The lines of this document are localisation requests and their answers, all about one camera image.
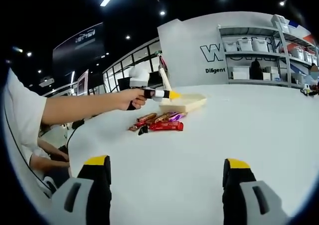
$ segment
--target floor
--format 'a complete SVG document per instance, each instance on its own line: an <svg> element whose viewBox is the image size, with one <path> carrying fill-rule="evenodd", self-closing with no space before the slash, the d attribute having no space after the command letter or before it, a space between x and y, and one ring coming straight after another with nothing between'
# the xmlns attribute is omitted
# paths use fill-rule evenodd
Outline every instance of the floor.
<svg viewBox="0 0 319 225"><path fill-rule="evenodd" d="M72 134L72 131L72 129L68 130L63 125L54 126L50 131L42 135L41 139L52 144L56 148L60 148L67 143L67 139Z"/></svg>

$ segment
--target metal shelving unit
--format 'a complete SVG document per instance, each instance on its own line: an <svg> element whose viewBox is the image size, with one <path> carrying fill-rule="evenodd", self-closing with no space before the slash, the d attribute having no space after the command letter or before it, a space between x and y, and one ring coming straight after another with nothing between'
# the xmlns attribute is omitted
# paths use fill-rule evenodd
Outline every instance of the metal shelving unit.
<svg viewBox="0 0 319 225"><path fill-rule="evenodd" d="M275 58L285 58L284 54L272 53L272 52L259 52L259 51L234 51L234 52L225 52L226 57L228 56L265 56L265 57L275 57Z"/></svg>
<svg viewBox="0 0 319 225"><path fill-rule="evenodd" d="M284 53L274 53L274 52L259 52L259 51L234 51L234 52L224 52L224 59L227 62L227 57L241 57L241 56L254 56L254 57L272 57L277 59L278 69L279 60L285 60L287 65L287 82L276 82L276 81L267 81L267 80L238 80L238 79L228 79L229 84L261 84L261 85L274 85L274 86L285 86L292 88L303 88L303 85L296 85L291 83L291 68L290 60L294 62L301 63L303 66L309 68L311 63L308 63L304 60L294 58L289 56L287 49L287 41L301 45L311 51L314 51L319 60L318 50L316 45L306 41L302 38L299 38L295 35L282 32L275 27L262 27L262 26L224 26L218 27L220 32L220 39L222 41L222 51L224 51L223 37L228 36L243 36L243 35L254 35L254 36L268 36L271 38L272 46L274 51L276 51L275 38L280 40L280 43L283 45Z"/></svg>
<svg viewBox="0 0 319 225"><path fill-rule="evenodd" d="M229 80L229 84L260 84L260 85L273 85L287 87L287 82L271 81L271 80L255 80L255 79L232 79Z"/></svg>

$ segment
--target cable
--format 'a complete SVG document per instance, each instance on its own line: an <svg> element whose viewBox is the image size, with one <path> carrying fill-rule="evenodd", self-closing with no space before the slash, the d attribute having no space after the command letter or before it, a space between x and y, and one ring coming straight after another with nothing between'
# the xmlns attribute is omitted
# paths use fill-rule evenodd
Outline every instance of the cable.
<svg viewBox="0 0 319 225"><path fill-rule="evenodd" d="M24 156L23 156L21 150L19 149L19 146L18 146L18 144L17 144L17 142L16 142L16 140L15 140L15 137L14 137L14 135L13 135L13 132L12 132L12 130L11 130L11 127L10 127L10 124L9 124L9 121L8 121L8 117L7 117L7 115L6 115L5 105L4 105L4 114L5 114L6 123L8 124L9 130L10 130L10 133L11 133L11 136L12 136L12 138L13 138L13 140L14 140L14 143L15 143L15 145L16 145L16 147L17 147L19 153L21 154L22 159L24 160L25 164L26 164L27 167L30 169L30 171L35 175L35 177L36 177L41 183L43 183L43 185L45 185L45 186L52 192L52 189L51 189L48 185L46 185L46 184L35 174L35 172L30 168L30 166L28 165L28 163L27 163L26 160L24 159Z"/></svg>

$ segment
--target black cable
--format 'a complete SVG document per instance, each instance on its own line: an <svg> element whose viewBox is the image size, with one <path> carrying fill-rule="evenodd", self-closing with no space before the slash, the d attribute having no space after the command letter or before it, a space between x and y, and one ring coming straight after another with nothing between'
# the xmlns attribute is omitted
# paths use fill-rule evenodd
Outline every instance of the black cable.
<svg viewBox="0 0 319 225"><path fill-rule="evenodd" d="M21 150L19 149L19 146L18 146L18 144L17 144L17 142L16 142L16 140L15 140L15 137L14 137L14 135L13 135L13 132L12 132L12 130L11 130L11 127L10 127L10 124L9 124L9 121L8 121L8 117L7 117L7 115L6 115L5 106L4 106L4 114L5 114L6 123L8 124L9 130L10 130L10 133L11 133L11 136L12 136L12 138L13 138L13 140L14 140L14 143L15 143L15 145L16 145L16 147L17 147L19 153L21 154L22 159L24 160L25 164L26 164L27 167L30 169L30 171L35 175L35 177L36 177L41 183L43 183L43 185L45 185L45 186L52 192L52 190L50 189L50 187L49 187L48 185L46 185L46 184L37 176L37 174L35 174L35 172L30 168L30 166L28 165L28 163L27 163L26 160L24 159L24 156L23 156Z"/></svg>
<svg viewBox="0 0 319 225"><path fill-rule="evenodd" d="M75 132L78 128L80 128L81 126L82 126L82 125L80 125L79 127L77 127L76 129L73 130L73 132L72 132L70 138L69 138L68 141L66 142L66 148L67 148L67 149L69 149L69 141L70 141L70 139L72 138L74 132Z"/></svg>

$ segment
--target shelf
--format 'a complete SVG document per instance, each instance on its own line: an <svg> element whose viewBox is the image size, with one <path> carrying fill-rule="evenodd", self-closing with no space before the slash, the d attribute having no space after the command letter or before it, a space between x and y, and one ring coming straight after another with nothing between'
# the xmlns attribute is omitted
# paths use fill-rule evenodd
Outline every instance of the shelf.
<svg viewBox="0 0 319 225"><path fill-rule="evenodd" d="M296 43L298 45L301 45L303 47L306 47L307 49L310 49L313 52L316 51L315 45L312 44L311 42L309 42L309 41L307 41L305 39L299 38L299 37L297 37L297 36L295 36L293 34L289 34L289 33L286 33L286 32L283 32L283 34L284 34L285 40L288 40L288 41L291 41L291 42ZM280 37L279 32L276 33L274 35L274 37L279 38Z"/></svg>
<svg viewBox="0 0 319 225"><path fill-rule="evenodd" d="M223 26L219 29L221 36L261 35L273 36L278 30L274 27L260 26Z"/></svg>
<svg viewBox="0 0 319 225"><path fill-rule="evenodd" d="M305 85L303 84L291 84L291 87L294 89L303 89Z"/></svg>
<svg viewBox="0 0 319 225"><path fill-rule="evenodd" d="M266 56L266 57L277 57L277 58L286 58L285 54L272 53L272 52L260 52L260 51L234 51L234 52L225 52L225 55L230 56Z"/></svg>
<svg viewBox="0 0 319 225"><path fill-rule="evenodd" d="M289 56L289 60L293 61L293 62L301 63L301 64L303 64L303 66L306 66L306 67L311 67L311 63L306 62L303 59L298 59L298 58Z"/></svg>
<svg viewBox="0 0 319 225"><path fill-rule="evenodd" d="M271 80L254 80L254 79L229 79L229 84L258 84L258 85L274 85L274 86L286 86L287 82L276 82Z"/></svg>

